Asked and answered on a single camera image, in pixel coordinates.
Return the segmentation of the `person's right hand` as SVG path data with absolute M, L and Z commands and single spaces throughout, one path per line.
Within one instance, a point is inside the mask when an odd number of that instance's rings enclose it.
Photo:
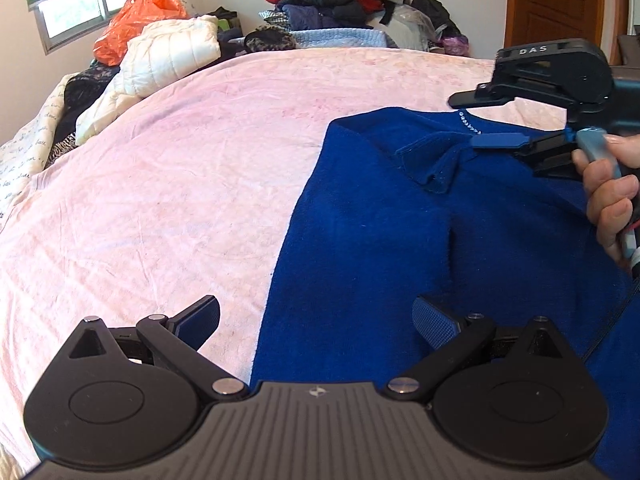
M 590 162 L 583 150 L 572 153 L 574 165 L 582 176 L 588 198 L 587 217 L 597 228 L 597 240 L 605 253 L 621 268 L 628 270 L 618 236 L 631 219 L 632 200 L 639 193 L 639 180 L 633 174 L 615 177 L 608 159 Z

